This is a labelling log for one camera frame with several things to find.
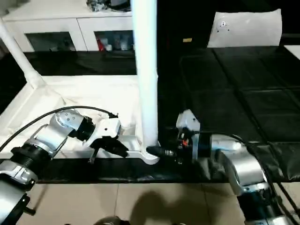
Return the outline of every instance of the cabinet door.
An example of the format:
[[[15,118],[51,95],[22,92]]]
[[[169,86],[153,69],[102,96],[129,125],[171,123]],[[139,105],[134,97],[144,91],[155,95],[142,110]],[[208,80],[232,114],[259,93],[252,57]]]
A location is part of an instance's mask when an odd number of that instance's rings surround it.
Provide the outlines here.
[[[5,22],[23,52],[86,51],[76,19]]]
[[[109,51],[133,50],[131,16],[77,19],[88,51],[99,51],[101,45]]]

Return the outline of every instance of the black table surface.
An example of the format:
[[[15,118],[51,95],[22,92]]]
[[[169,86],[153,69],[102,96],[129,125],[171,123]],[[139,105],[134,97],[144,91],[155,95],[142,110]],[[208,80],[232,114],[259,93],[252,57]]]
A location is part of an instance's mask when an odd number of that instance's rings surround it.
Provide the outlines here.
[[[133,53],[27,53],[42,75],[135,75]],[[11,55],[0,60],[3,111],[25,84]],[[159,141],[174,138],[177,116],[191,109],[201,130],[257,142],[258,158],[273,181],[300,180],[300,60],[284,47],[199,49],[158,63]],[[178,166],[140,159],[54,159],[42,183],[226,182],[224,169],[206,159]]]

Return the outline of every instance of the tiled floor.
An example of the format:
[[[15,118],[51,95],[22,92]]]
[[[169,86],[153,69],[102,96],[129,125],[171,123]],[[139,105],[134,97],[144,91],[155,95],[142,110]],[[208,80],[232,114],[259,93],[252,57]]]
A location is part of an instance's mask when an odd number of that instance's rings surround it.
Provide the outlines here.
[[[300,183],[285,187],[300,205]],[[111,215],[131,225],[244,224],[228,184],[52,184],[36,185],[30,196],[37,214],[24,214],[19,225],[93,225]]]

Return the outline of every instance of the white pipe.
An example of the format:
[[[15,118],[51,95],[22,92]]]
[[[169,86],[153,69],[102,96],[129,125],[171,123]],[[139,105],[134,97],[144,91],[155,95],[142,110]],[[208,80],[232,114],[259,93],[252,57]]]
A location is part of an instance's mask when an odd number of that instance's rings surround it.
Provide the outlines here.
[[[157,0],[131,0],[143,146],[158,143]]]
[[[41,75],[32,67],[19,45],[15,39],[10,35],[6,29],[2,18],[0,17],[0,38],[13,55],[15,61],[20,66],[21,70],[24,72],[26,81],[31,84],[33,88],[41,86],[44,84],[44,81]]]

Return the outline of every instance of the white tray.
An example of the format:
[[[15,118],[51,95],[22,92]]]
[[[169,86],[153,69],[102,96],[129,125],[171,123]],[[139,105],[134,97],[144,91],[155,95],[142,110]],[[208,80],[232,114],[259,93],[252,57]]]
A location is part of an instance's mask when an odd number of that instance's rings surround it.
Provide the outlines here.
[[[3,143],[15,131],[36,117],[51,110],[72,106],[87,105],[118,114],[122,132],[135,135],[142,143],[142,126],[139,103],[139,88],[136,75],[84,75],[84,76],[44,76],[46,86],[33,88],[28,83],[17,94],[0,116],[0,143]],[[93,119],[94,123],[105,113],[94,110],[78,109],[82,115]],[[12,148],[23,143],[41,125],[49,122],[51,116],[43,118],[17,136],[0,153],[0,158],[9,158]],[[83,143],[75,138],[68,138],[56,158],[89,158],[92,150],[82,150]],[[100,150],[98,158],[119,158],[119,156]],[[130,151],[129,158],[140,158],[147,164],[154,164],[157,157],[148,154],[145,149]]]

